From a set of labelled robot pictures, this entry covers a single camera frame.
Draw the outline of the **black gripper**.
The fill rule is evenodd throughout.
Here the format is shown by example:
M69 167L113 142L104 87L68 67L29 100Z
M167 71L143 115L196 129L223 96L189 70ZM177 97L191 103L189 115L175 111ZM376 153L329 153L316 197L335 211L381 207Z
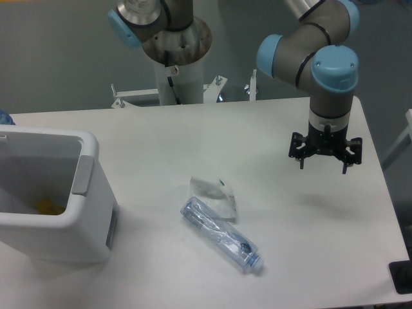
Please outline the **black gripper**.
M321 131L309 124L307 136L292 133L288 156L299 162L300 169L304 169L304 161L310 156L334 156L342 162L342 173L346 174L349 167L362 163L363 142L361 137L347 140L347 131L348 126L338 131Z

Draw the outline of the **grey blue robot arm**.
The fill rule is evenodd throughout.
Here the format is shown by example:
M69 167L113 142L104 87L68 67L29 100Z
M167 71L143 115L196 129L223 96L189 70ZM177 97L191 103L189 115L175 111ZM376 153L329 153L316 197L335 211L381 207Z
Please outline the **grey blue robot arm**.
M288 155L298 162L323 155L344 167L359 165L362 139L346 138L359 59L344 45L359 25L359 11L351 1L289 1L288 6L298 29L286 37L269 35L256 55L259 71L310 97L308 134L293 133ZM192 1L119 1L108 22L125 45L142 48L152 60L162 105L205 102L203 60L212 35L194 15Z

